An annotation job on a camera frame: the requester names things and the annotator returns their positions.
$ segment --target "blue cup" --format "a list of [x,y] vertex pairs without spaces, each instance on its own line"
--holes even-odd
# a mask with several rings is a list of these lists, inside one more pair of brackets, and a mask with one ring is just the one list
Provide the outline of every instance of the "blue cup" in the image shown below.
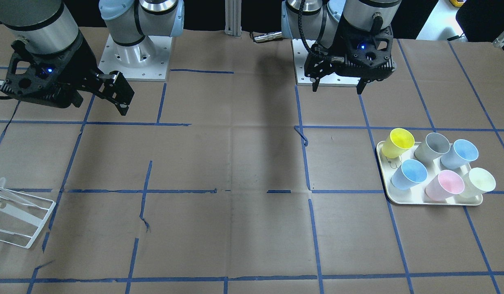
[[440,162],[448,169],[457,169],[479,158],[479,150],[468,140],[459,139],[453,142],[448,153],[440,158]]
[[391,177],[391,183],[399,190],[408,190],[426,180],[428,171],[418,160],[405,160]]

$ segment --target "white tray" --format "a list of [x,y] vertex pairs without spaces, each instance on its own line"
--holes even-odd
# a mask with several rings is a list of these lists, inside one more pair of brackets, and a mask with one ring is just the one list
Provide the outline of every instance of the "white tray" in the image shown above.
[[[387,158],[381,152],[382,144],[384,141],[381,141],[377,144],[375,151],[377,153],[377,159],[379,160],[379,167],[382,173],[382,184],[384,185],[384,189],[386,190],[386,195],[388,198],[397,204],[423,204],[423,205],[468,205],[468,206],[476,206],[482,203],[482,195],[477,195],[471,198],[464,198],[460,196],[449,197],[443,201],[435,201],[429,198],[424,192],[426,186],[431,182],[431,180],[438,174],[440,171],[446,169],[441,163],[440,158],[433,160],[430,164],[425,164],[426,169],[428,171],[427,179],[417,186],[414,186],[408,190],[399,190],[393,186],[390,182],[391,177],[395,173],[395,171],[401,166],[401,163],[407,159],[416,159],[414,156],[415,149],[419,146],[420,142],[415,142],[415,145],[411,147],[411,149],[404,152],[398,158]],[[463,165],[458,169],[453,169],[454,172],[459,174],[460,176],[465,175],[471,170],[469,164]]]

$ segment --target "yellow cup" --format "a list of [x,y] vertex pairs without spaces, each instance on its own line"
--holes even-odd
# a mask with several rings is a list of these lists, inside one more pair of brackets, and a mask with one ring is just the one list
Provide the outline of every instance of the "yellow cup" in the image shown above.
[[382,145],[382,154],[387,158],[397,158],[406,150],[413,147],[415,138],[405,129],[396,128],[391,130],[388,139]]

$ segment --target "cup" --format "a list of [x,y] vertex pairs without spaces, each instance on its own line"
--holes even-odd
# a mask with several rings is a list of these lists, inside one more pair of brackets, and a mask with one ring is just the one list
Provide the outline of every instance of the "cup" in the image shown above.
[[391,183],[399,190],[408,190],[426,180],[428,171],[424,164],[414,159],[405,160],[391,177]]
[[466,188],[460,195],[461,197],[470,198],[477,195],[491,192],[497,186],[495,178],[489,171],[475,167],[462,177]]
[[413,147],[415,138],[405,129],[396,128],[391,130],[390,135],[382,144],[381,152],[387,158],[397,158],[406,150]]
[[426,195],[435,201],[458,195],[464,191],[464,181],[455,172],[445,169],[426,186]]
[[448,169],[457,169],[479,158],[479,150],[468,140],[459,139],[453,142],[448,153],[440,158],[440,162]]
[[427,164],[448,153],[449,149],[449,141],[445,136],[439,133],[429,133],[424,142],[420,143],[415,150],[415,156],[420,162]]

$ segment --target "metal post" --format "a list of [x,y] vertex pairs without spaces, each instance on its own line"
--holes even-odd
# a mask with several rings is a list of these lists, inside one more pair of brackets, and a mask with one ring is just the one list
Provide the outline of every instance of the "metal post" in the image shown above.
[[241,0],[225,0],[226,26],[224,33],[234,37],[241,37]]

